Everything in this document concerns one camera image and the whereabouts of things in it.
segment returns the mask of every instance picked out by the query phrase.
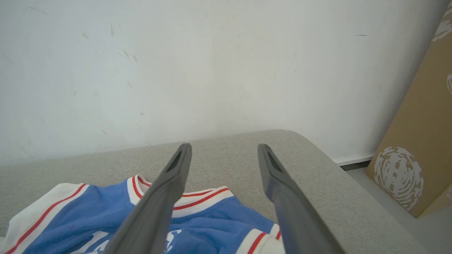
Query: wall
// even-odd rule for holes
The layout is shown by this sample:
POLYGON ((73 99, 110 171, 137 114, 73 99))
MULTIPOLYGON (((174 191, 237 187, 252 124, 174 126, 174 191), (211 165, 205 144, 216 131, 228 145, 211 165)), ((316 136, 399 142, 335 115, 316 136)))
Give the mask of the wall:
POLYGON ((368 157, 446 5, 2 1, 0 164, 271 128, 368 157))

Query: floor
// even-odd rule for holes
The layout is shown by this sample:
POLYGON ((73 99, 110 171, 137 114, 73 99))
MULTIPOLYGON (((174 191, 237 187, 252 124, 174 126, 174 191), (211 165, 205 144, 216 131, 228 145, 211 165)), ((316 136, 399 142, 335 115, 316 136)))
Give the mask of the floor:
POLYGON ((354 169, 347 173, 386 208, 429 253, 452 253, 452 206, 415 219, 371 181, 365 175, 365 170, 366 168, 354 169))

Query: dark gap beneath baseboard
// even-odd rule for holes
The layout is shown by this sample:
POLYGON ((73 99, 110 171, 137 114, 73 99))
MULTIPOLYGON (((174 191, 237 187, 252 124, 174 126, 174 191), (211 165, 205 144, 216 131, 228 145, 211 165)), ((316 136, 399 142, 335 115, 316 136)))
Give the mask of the dark gap beneath baseboard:
POLYGON ((353 163, 353 164, 349 164, 349 165, 344 165, 344 166, 341 166, 341 168, 344 171, 349 171, 349 170, 353 170, 353 169, 366 168, 366 167, 369 166, 369 164, 370 164, 370 160, 363 161, 363 162, 358 162, 358 163, 353 163))

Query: clothing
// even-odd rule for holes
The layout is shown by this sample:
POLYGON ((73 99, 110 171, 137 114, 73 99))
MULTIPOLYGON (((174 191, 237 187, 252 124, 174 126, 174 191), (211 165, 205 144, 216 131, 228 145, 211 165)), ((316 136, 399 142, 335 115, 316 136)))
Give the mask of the clothing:
MULTIPOLYGON (((135 175, 98 187, 62 183, 11 219, 0 253, 102 253, 151 184, 135 175)), ((283 253, 279 226, 226 187, 184 193, 165 252, 283 253)))

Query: gray fabric surface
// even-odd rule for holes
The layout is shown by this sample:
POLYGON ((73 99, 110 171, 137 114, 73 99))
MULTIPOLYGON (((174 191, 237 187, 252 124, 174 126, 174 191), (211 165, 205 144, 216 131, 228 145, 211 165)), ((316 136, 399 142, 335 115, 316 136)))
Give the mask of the gray fabric surface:
MULTIPOLYGON (((186 192, 226 185, 240 201, 277 221, 265 197, 257 145, 267 143, 348 253, 426 253, 420 244, 328 156, 285 130, 191 141, 186 192)), ((0 168, 2 234, 14 214, 58 183, 119 183, 135 174, 153 181, 180 143, 47 160, 0 168)))

